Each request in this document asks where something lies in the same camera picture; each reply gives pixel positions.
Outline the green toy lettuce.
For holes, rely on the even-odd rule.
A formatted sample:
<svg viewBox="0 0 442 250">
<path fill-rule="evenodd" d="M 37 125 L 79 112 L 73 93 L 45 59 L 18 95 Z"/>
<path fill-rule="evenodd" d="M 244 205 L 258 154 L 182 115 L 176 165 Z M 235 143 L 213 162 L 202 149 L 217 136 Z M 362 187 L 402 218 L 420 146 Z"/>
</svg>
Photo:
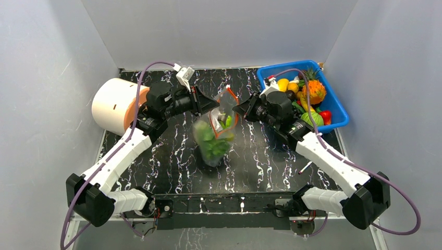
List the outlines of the green toy lettuce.
<svg viewBox="0 0 442 250">
<path fill-rule="evenodd" d="M 195 141 L 206 164 L 216 166 L 230 149 L 230 142 L 225 138 L 216 138 L 211 125 L 205 121 L 197 121 L 193 128 Z"/>
</svg>

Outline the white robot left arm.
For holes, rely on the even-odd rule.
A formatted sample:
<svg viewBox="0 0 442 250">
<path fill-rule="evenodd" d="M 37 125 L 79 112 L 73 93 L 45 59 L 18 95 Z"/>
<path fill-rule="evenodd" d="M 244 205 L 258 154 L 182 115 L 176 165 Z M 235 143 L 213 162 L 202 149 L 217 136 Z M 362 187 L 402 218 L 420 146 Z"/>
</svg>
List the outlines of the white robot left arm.
<svg viewBox="0 0 442 250">
<path fill-rule="evenodd" d="M 105 82 L 93 99 L 93 118 L 120 140 L 91 168 L 66 180 L 69 207 L 95 227 L 128 211 L 151 216 L 156 208 L 151 192 L 140 187 L 113 191 L 114 184 L 165 132 L 169 118 L 185 112 L 201 116 L 218 106 L 196 85 L 172 89 L 159 82 L 149 87 L 120 78 Z"/>
</svg>

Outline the light green toy fruit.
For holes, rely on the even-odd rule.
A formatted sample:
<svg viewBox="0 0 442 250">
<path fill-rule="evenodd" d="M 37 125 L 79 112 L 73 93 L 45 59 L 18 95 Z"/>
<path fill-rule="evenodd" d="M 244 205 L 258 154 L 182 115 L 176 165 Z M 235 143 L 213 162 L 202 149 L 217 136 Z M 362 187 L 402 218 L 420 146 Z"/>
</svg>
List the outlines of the light green toy fruit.
<svg viewBox="0 0 442 250">
<path fill-rule="evenodd" d="M 223 121 L 222 125 L 224 129 L 230 128 L 232 125 L 232 116 L 227 116 Z"/>
</svg>

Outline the clear orange zip top bag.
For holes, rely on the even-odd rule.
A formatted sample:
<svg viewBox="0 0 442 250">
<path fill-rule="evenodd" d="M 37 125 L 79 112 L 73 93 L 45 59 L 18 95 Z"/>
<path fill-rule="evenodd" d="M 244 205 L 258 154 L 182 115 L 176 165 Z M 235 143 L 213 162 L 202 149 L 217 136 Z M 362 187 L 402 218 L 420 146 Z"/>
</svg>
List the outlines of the clear orange zip top bag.
<svg viewBox="0 0 442 250">
<path fill-rule="evenodd" d="M 237 122 L 239 120 L 239 116 L 236 112 L 233 111 L 233 108 L 237 105 L 239 105 L 239 100 L 237 95 L 232 91 L 230 85 L 226 85 L 222 91 L 220 91 L 216 96 L 215 100 L 217 100 L 220 103 L 220 106 L 218 107 L 219 110 L 222 113 L 226 113 L 228 116 L 232 116 L 232 125 L 230 128 L 224 129 L 223 127 L 218 127 L 217 129 L 212 125 L 211 118 L 210 118 L 210 112 L 204 114 L 202 117 L 200 117 L 197 121 L 202 120 L 207 123 L 209 123 L 215 133 L 216 138 L 225 138 L 230 142 L 230 145 L 232 146 L 232 143 L 235 139 L 235 126 L 237 125 Z M 194 124 L 192 125 L 192 132 L 194 136 Z"/>
</svg>

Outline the grey toy fish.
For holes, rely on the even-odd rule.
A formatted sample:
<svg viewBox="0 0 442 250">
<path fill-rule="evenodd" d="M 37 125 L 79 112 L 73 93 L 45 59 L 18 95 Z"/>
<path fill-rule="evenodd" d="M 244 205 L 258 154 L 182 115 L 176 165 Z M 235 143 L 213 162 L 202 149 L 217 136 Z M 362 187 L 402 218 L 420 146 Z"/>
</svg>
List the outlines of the grey toy fish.
<svg viewBox="0 0 442 250">
<path fill-rule="evenodd" d="M 210 118 L 212 125 L 217 129 L 226 125 L 228 115 L 222 113 L 219 108 L 215 108 L 210 112 Z"/>
</svg>

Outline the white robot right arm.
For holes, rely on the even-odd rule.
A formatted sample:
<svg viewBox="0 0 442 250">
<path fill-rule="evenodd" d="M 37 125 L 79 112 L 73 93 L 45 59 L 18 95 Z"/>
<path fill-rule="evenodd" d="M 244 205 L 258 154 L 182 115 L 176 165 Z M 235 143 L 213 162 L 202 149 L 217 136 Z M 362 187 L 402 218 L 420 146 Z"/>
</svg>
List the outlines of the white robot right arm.
<svg viewBox="0 0 442 250">
<path fill-rule="evenodd" d="M 331 177 L 341 191 L 305 185 L 285 204 L 273 208 L 283 215 L 306 216 L 322 210 L 344 216 L 358 229 L 366 229 L 390 205 L 390 191 L 381 172 L 378 177 L 345 163 L 344 157 L 318 137 L 311 125 L 297 116 L 291 99 L 276 91 L 261 98 L 253 93 L 233 111 L 250 122 L 262 122 L 291 150 L 310 160 Z"/>
</svg>

